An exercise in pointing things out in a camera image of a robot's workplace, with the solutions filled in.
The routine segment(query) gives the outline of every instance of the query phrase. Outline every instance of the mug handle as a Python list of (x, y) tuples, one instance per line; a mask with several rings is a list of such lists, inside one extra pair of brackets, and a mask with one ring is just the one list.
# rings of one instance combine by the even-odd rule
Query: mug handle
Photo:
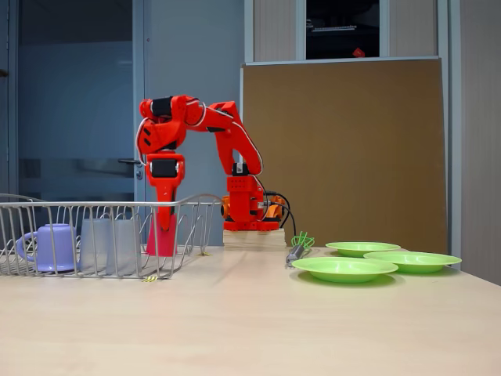
[[(24, 235), (24, 241), (31, 239), (31, 235), (33, 234), (34, 237), (38, 235), (38, 231), (34, 231), (33, 233), (28, 233), (27, 235)], [(23, 248), (23, 237), (20, 237), (18, 240), (16, 240), (16, 251), (19, 256), (21, 256), (23, 259), (34, 262), (33, 256), (25, 255), (24, 254), (24, 248)]]

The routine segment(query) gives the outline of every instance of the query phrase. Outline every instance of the black cable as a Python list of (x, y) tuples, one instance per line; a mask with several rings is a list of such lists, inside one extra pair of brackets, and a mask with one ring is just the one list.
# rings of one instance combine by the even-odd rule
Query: black cable
[(270, 196), (280, 196), (287, 203), (287, 209), (288, 209), (287, 215), (285, 216), (285, 219), (282, 221), (282, 223), (280, 223), (280, 228), (283, 228), (283, 225), (285, 225), (285, 222), (287, 222), (287, 220), (289, 219), (290, 202), (289, 202), (289, 200), (287, 200), (287, 198), (285, 196), (283, 196), (281, 193), (275, 192), (274, 190), (269, 190), (266, 193), (269, 194)]
[(294, 236), (296, 236), (296, 220), (294, 219), (294, 216), (293, 216), (292, 212), (290, 211), (290, 209), (285, 205), (279, 204), (278, 202), (270, 202), (269, 205), (270, 204), (271, 205), (279, 205), (282, 208), (287, 209), (287, 212), (290, 214), (290, 217), (292, 218), (292, 227), (294, 228)]
[(261, 183), (261, 180), (259, 180), (259, 178), (256, 176), (256, 175), (253, 175), (253, 177), (259, 181), (259, 185), (261, 186), (261, 188), (263, 189), (263, 193), (265, 194), (266, 198), (266, 210), (263, 209), (263, 218), (261, 218), (261, 221), (263, 219), (266, 218), (266, 214), (268, 213), (268, 209), (269, 209), (269, 202), (268, 202), (268, 192), (266, 192), (266, 189), (265, 189), (265, 186), (263, 186), (263, 183)]

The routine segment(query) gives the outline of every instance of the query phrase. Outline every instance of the green whisk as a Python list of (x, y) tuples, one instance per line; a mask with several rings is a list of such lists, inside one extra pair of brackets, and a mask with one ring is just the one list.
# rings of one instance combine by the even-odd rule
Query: green whisk
[(290, 241), (292, 249), (285, 260), (288, 266), (290, 266), (292, 261), (296, 261), (310, 252), (312, 245), (315, 243), (315, 238), (307, 237), (307, 235), (307, 232), (301, 231), (298, 237), (293, 237)]

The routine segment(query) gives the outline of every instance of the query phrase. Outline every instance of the green plate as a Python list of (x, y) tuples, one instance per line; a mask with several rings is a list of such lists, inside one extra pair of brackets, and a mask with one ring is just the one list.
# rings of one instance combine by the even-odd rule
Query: green plate
[(366, 259), (391, 262), (398, 266), (398, 271), (406, 273), (433, 273), (445, 265), (457, 264), (461, 258), (425, 252), (373, 252), (364, 255)]
[(399, 245), (388, 243), (373, 243), (369, 241), (342, 241), (338, 243), (328, 243), (326, 247), (336, 248), (343, 256), (363, 257), (365, 253), (396, 251)]
[(368, 282), (398, 268), (389, 262), (348, 257), (301, 258), (292, 262), (292, 266), (306, 270), (320, 280), (346, 284)]

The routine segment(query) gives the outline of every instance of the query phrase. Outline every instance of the door handle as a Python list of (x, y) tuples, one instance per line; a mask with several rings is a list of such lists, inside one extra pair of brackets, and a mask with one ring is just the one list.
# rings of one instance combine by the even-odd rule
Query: door handle
[(138, 161), (137, 159), (119, 159), (118, 163), (138, 166), (138, 168), (135, 170), (135, 177), (137, 178), (137, 180), (142, 179), (142, 170), (141, 168), (139, 168), (142, 165), (141, 161)]
[(118, 163), (125, 163), (127, 165), (140, 165), (141, 162), (137, 159), (119, 159)]

